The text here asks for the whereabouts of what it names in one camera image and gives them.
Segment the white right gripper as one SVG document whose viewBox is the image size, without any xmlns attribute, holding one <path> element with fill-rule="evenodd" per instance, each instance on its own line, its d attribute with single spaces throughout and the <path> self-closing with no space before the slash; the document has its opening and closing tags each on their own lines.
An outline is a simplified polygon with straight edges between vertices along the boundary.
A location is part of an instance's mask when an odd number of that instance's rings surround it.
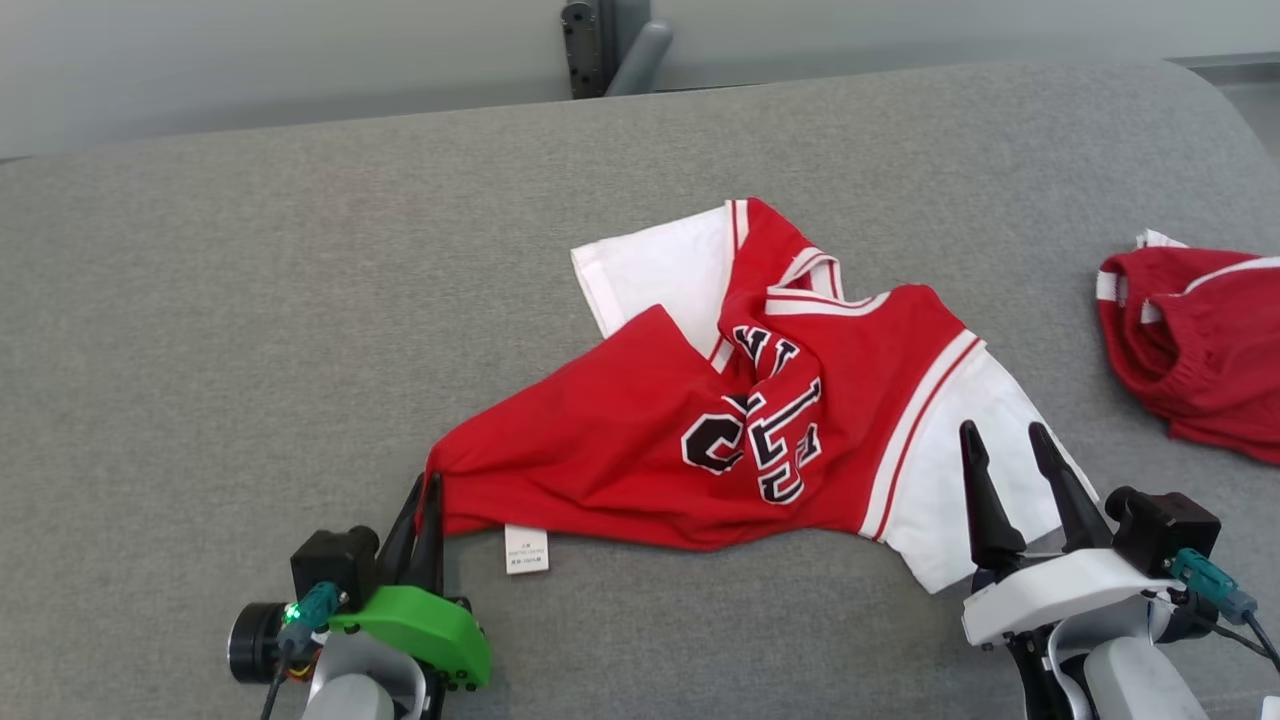
<svg viewBox="0 0 1280 720">
<path fill-rule="evenodd" d="M 1053 495 L 1065 555 L 1018 570 L 1027 542 L 1005 512 L 977 424 L 965 420 L 959 427 L 970 559 L 983 571 L 1015 571 L 964 601 L 963 629 L 970 646 L 1002 644 L 1006 634 L 1032 632 L 1144 591 L 1181 588 L 1180 580 L 1149 577 L 1111 550 L 1114 536 L 1103 514 L 1048 427 L 1033 421 L 1028 436 Z"/>
</svg>

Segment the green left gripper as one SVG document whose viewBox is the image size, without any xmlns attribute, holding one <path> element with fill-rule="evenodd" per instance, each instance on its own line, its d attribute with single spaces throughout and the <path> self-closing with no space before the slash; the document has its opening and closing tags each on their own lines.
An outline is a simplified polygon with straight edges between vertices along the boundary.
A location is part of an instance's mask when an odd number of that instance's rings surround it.
<svg viewBox="0 0 1280 720">
<path fill-rule="evenodd" d="M 228 637 L 232 676 L 319 683 L 340 662 L 370 673 L 371 661 L 355 657 L 356 642 L 370 641 L 393 661 L 433 670 L 449 691 L 489 685 L 492 647 L 468 601 L 434 594 L 444 592 L 444 497 L 439 473 L 417 475 L 378 552 L 384 585 L 360 609 L 335 585 L 316 585 L 291 603 L 244 606 Z M 408 585 L 398 585 L 403 579 Z"/>
</svg>

